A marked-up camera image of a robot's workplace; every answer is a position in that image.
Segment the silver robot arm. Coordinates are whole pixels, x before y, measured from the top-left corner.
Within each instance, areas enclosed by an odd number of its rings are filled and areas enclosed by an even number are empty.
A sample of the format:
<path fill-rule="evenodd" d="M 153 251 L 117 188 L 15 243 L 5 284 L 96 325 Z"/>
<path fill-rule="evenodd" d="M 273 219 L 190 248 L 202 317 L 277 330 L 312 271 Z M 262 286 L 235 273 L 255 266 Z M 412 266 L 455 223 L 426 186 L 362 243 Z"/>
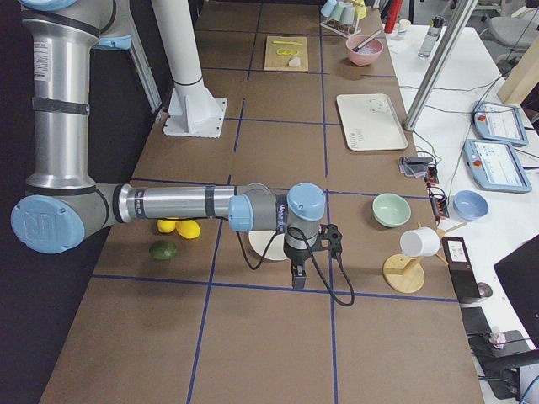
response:
<path fill-rule="evenodd" d="M 328 227 L 323 191 L 311 183 L 273 194 L 263 184 L 134 188 L 88 175 L 90 51 L 131 46 L 127 1 L 24 1 L 21 18 L 34 45 L 35 171 L 13 208 L 17 238 L 40 253 L 62 253 L 116 223 L 135 219 L 223 218 L 235 232 L 284 237 L 292 285 L 322 249 Z"/>

